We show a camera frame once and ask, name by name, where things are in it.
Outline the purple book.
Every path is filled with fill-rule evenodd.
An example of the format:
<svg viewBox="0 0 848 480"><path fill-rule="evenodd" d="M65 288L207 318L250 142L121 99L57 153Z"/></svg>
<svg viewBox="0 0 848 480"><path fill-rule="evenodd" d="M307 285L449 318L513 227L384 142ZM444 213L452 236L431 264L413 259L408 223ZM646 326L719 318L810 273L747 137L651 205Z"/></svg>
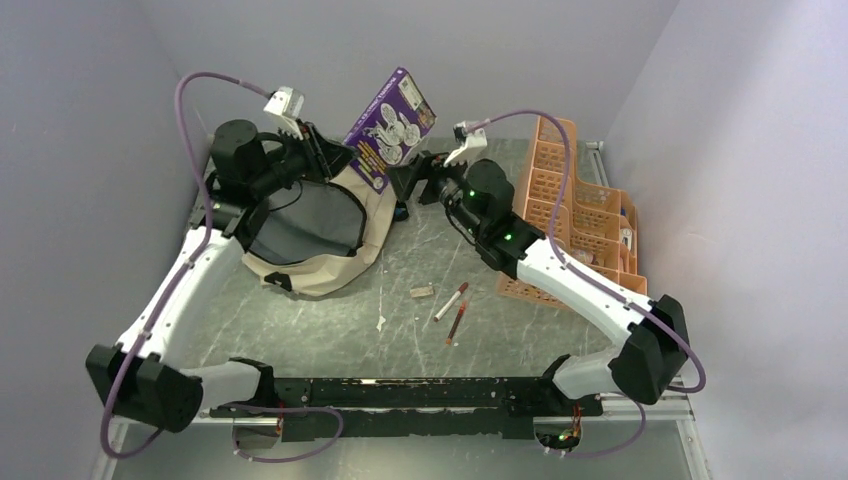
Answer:
<svg viewBox="0 0 848 480"><path fill-rule="evenodd" d="M373 191L383 193L388 169L400 165L436 122L413 76L397 67L342 140L357 152L350 166Z"/></svg>

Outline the beige canvas backpack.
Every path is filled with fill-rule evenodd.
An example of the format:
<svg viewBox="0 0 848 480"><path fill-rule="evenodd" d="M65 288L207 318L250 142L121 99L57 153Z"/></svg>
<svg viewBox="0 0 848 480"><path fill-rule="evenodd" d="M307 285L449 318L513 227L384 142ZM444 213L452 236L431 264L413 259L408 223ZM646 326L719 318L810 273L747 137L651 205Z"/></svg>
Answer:
<svg viewBox="0 0 848 480"><path fill-rule="evenodd" d="M302 181L270 197L271 211L242 263L263 286L323 297L377 260L397 197L377 193L348 167L327 184Z"/></svg>

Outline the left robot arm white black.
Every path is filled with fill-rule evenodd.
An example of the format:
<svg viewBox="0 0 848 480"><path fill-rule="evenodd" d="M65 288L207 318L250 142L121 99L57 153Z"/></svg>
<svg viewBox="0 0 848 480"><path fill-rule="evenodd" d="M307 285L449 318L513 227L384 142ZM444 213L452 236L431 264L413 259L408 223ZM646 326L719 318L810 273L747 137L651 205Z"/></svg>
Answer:
<svg viewBox="0 0 848 480"><path fill-rule="evenodd" d="M220 125L199 170L201 204L181 251L140 316L111 346L97 344L85 368L103 404L99 433L109 440L114 417L153 428L186 429L199 412L244 408L261 416L280 405L271 366L234 357L186 369L177 350L200 321L225 269L241 260L270 214L270 198L297 182L328 183L357 151L297 120L291 129L263 132L243 119Z"/></svg>

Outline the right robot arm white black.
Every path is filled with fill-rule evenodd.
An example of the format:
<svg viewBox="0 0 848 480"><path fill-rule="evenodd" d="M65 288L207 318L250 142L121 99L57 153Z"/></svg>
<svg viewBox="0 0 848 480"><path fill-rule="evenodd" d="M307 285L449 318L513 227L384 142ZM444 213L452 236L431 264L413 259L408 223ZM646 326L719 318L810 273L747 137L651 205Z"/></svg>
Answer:
<svg viewBox="0 0 848 480"><path fill-rule="evenodd" d="M417 155L387 171L397 198L419 182L421 204L440 204L491 269L533 286L587 319L610 341L605 351L569 357L539 391L542 406L562 414L590 394L620 393L655 404L672 387L692 352L682 305L651 299L581 263L513 210L513 184L489 159L455 164L444 154Z"/></svg>

